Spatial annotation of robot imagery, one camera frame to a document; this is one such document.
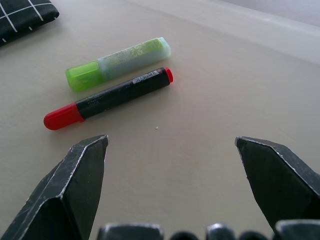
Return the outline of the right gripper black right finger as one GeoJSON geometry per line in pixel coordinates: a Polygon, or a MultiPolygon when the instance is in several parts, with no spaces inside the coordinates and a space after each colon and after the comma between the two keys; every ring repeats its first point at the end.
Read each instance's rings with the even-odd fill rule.
{"type": "Polygon", "coordinates": [[[320,220],[320,174],[285,145],[235,139],[253,196],[274,230],[282,220],[320,220]]]}

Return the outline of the black marker with red cap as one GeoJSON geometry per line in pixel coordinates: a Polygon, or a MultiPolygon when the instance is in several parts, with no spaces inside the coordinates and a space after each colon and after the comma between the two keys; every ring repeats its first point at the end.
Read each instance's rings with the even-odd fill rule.
{"type": "Polygon", "coordinates": [[[43,119],[44,126],[56,131],[84,122],[111,108],[169,86],[173,81],[170,68],[158,68],[48,113],[43,119]]]}

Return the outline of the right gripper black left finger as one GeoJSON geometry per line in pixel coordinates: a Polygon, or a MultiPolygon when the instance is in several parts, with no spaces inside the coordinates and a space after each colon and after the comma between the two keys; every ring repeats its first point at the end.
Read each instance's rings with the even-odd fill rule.
{"type": "Polygon", "coordinates": [[[73,145],[39,182],[0,240],[89,240],[108,143],[104,134],[73,145]]]}

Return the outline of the green highlighter pen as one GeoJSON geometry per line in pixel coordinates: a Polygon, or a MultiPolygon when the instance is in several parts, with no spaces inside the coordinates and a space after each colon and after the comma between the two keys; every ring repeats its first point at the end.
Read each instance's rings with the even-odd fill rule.
{"type": "Polygon", "coordinates": [[[70,67],[65,71],[65,75],[72,91],[83,92],[170,56],[170,45],[163,37],[157,37],[88,63],[70,67]]]}

